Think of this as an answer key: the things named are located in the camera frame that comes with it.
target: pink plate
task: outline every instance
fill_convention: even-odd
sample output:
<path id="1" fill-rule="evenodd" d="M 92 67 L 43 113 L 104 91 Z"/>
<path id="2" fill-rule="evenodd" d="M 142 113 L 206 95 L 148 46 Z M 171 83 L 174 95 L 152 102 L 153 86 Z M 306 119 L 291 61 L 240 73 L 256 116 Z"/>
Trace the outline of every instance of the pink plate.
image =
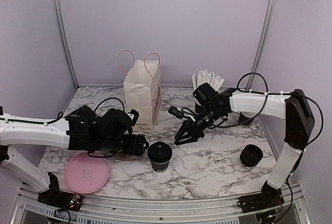
<path id="1" fill-rule="evenodd" d="M 91 158 L 86 152 L 75 155 L 66 165 L 64 180 L 76 193 L 91 194 L 104 186 L 109 177 L 106 158 Z"/>

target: marble tabletop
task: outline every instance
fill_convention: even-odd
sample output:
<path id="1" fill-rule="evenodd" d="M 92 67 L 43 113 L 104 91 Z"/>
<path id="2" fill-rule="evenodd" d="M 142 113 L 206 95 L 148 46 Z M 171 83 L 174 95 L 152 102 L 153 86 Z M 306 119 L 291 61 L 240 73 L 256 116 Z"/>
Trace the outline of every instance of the marble tabletop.
<path id="1" fill-rule="evenodd" d="M 170 105 L 194 107 L 191 88 L 162 88 L 162 106 L 154 133 L 146 134 L 150 145 L 163 141 L 171 145 L 173 156 L 166 172 L 152 171 L 147 152 L 142 157 L 113 157 L 110 177 L 95 195 L 129 199 L 203 199 L 250 193 L 261 189 L 275 166 L 275 157 L 258 121 L 249 128 L 206 130 L 198 142 L 176 146 L 174 136 L 182 121 L 168 113 Z M 125 101 L 123 88 L 79 88 L 70 102 L 68 114 L 82 105 L 94 109 L 108 97 Z M 105 102 L 97 111 L 102 115 L 117 101 Z M 236 123 L 238 114 L 229 116 L 228 124 Z M 264 153 L 255 167 L 245 167 L 240 153 L 248 144 L 255 144 Z M 60 188 L 69 190 L 64 169 L 69 160 L 81 151 L 47 147 L 39 168 L 58 176 Z"/>

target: bag handle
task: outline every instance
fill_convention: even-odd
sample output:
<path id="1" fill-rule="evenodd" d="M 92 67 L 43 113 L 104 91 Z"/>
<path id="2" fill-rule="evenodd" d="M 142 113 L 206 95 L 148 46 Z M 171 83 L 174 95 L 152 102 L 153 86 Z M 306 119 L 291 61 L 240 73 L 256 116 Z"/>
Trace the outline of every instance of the bag handle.
<path id="1" fill-rule="evenodd" d="M 129 52 L 129 53 L 131 53 L 131 55 L 133 56 L 133 66 L 132 66 L 132 67 L 134 67 L 135 56 L 134 56 L 133 52 L 131 52 L 130 50 L 123 50 L 123 51 L 121 51 L 121 52 L 118 54 L 118 66 L 119 66 L 119 68 L 120 68 L 120 69 L 126 74 L 126 76 L 128 76 L 127 71 L 125 71 L 125 70 L 121 67 L 121 65 L 120 65 L 120 63 L 119 63 L 120 55 L 121 55 L 122 53 L 126 52 L 126 51 Z"/>
<path id="2" fill-rule="evenodd" d="M 150 56 L 150 55 L 153 55 L 153 54 L 155 54 L 157 57 L 158 57 L 158 59 L 159 59 L 159 64 L 158 64 L 158 68 L 160 67 L 160 56 L 157 54 L 157 53 L 150 53 L 150 54 L 148 54 L 147 56 L 146 56 L 146 58 L 144 59 L 144 66 L 145 66 L 145 69 L 146 69 L 146 71 L 149 73 L 149 75 L 151 76 L 151 78 L 153 78 L 153 76 L 152 76 L 152 74 L 150 73 L 150 71 L 147 69 L 147 67 L 146 67 L 146 59 Z"/>

